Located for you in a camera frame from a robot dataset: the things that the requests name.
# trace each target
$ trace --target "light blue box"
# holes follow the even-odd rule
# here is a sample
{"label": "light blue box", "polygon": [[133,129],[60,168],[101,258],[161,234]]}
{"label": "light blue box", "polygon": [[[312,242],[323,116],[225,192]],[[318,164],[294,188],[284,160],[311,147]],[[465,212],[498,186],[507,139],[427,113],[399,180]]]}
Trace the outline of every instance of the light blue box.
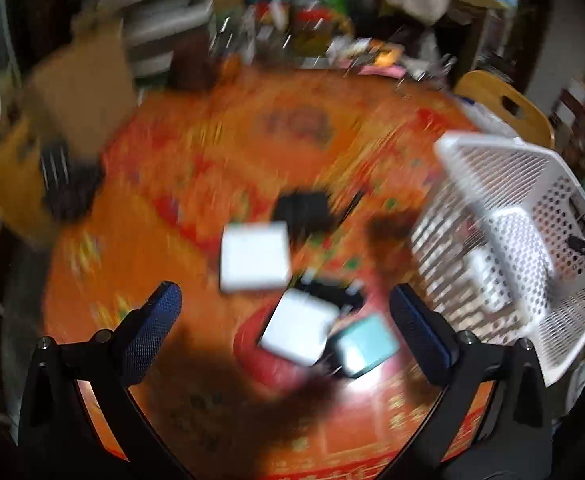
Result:
{"label": "light blue box", "polygon": [[399,341],[380,314],[372,314],[336,333],[329,346],[343,373],[358,378],[399,351]]}

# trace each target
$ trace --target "handle hole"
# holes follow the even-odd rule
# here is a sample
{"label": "handle hole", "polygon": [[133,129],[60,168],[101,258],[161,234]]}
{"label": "handle hole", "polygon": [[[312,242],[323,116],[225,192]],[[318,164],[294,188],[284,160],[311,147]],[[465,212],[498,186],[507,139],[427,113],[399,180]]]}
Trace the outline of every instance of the handle hole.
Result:
{"label": "handle hole", "polygon": [[503,105],[503,108],[508,110],[508,112],[510,112],[517,119],[523,120],[526,118],[526,114],[523,113],[523,110],[521,109],[521,107],[517,103],[515,103],[512,99],[510,99],[508,96],[503,96],[501,98],[501,104]]}

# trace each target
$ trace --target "yellow chair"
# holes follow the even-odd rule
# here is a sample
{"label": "yellow chair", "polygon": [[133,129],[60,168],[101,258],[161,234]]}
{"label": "yellow chair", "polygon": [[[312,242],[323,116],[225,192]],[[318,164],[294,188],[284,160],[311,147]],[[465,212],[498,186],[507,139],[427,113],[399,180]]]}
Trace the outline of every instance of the yellow chair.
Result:
{"label": "yellow chair", "polygon": [[52,245],[59,226],[44,209],[40,144],[21,119],[0,142],[0,218],[30,246]]}
{"label": "yellow chair", "polygon": [[[511,125],[526,142],[545,148],[554,148],[555,131],[547,117],[523,95],[498,77],[482,70],[468,72],[454,87],[454,93],[486,106]],[[519,107],[516,115],[511,114],[503,106],[504,98],[508,98]]]}

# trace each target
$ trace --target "orange tablecloth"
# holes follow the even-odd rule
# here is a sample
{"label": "orange tablecloth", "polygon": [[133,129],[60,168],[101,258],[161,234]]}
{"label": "orange tablecloth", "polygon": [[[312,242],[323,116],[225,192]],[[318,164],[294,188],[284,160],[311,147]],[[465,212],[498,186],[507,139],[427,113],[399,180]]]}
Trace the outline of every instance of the orange tablecloth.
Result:
{"label": "orange tablecloth", "polygon": [[[224,224],[268,220],[278,193],[297,186],[327,187],[335,205],[361,186],[370,193],[332,236],[295,248],[295,270],[364,280],[360,316],[387,317],[389,288],[418,286],[405,236],[439,172],[432,143],[471,125],[440,92],[393,89],[364,76],[246,71],[206,96],[151,94],[104,157],[91,216],[57,244],[44,319],[58,342],[114,328],[162,280],[181,286],[182,314],[132,392],[199,478],[373,478],[437,396],[403,341],[358,380],[308,386],[307,370],[255,344],[281,291],[218,291]],[[487,393],[452,452],[469,442]]]}

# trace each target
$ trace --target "white laundry basket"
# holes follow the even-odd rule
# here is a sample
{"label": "white laundry basket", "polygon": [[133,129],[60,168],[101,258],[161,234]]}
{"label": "white laundry basket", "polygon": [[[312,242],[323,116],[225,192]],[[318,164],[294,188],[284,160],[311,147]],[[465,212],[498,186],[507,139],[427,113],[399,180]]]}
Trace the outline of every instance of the white laundry basket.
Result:
{"label": "white laundry basket", "polygon": [[585,193],[555,152],[520,139],[448,132],[448,174],[411,234],[432,306],[455,330],[535,345],[557,381],[585,345]]}

